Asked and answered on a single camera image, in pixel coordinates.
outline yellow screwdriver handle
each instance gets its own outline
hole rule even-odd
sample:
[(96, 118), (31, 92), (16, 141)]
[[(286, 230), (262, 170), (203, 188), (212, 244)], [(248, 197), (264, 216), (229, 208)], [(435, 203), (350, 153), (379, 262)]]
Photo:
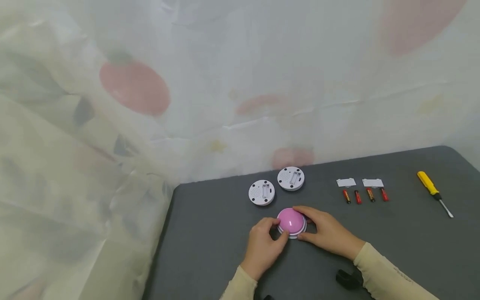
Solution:
[(430, 195), (435, 195), (435, 194), (440, 193), (435, 188), (435, 186), (433, 185), (433, 182), (430, 180), (430, 178), (428, 178), (428, 176), (427, 176), (427, 174), (425, 174), (425, 172), (420, 171), (420, 172), (417, 173), (417, 176), (420, 178), (421, 183), (423, 183), (423, 185), (428, 189), (428, 191), (430, 192)]

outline pink button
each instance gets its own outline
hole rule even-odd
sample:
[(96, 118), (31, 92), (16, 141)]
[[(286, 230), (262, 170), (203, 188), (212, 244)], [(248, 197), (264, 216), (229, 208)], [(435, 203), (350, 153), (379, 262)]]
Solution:
[(290, 234), (298, 234), (303, 230), (303, 215), (291, 207), (282, 210), (277, 218), (280, 219), (279, 227), (282, 231), (288, 230)]

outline person's left hand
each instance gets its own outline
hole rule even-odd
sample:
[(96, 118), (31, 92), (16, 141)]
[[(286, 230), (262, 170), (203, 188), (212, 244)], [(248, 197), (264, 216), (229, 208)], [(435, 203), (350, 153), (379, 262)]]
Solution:
[(273, 265), (287, 244), (287, 230), (277, 240), (270, 236), (270, 229), (278, 224), (279, 219), (263, 218), (250, 230), (247, 253), (240, 266), (256, 281)]

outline beige sleeve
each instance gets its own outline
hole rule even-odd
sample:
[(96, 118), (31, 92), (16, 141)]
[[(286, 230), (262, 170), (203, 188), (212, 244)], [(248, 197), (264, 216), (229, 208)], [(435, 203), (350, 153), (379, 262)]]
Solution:
[(438, 300), (369, 243), (365, 243), (353, 264), (362, 273), (363, 286), (376, 300)]
[(257, 282), (239, 266), (220, 300), (253, 300)]

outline pink dome button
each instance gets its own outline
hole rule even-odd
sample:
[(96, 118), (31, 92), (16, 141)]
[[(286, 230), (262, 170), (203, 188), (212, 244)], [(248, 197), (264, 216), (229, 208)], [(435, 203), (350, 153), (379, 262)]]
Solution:
[(307, 227), (307, 221), (305, 217), (295, 211), (293, 208), (285, 208), (278, 214), (280, 224), (278, 225), (278, 231), (283, 232), (288, 230), (291, 238), (296, 238), (298, 234), (305, 231)]

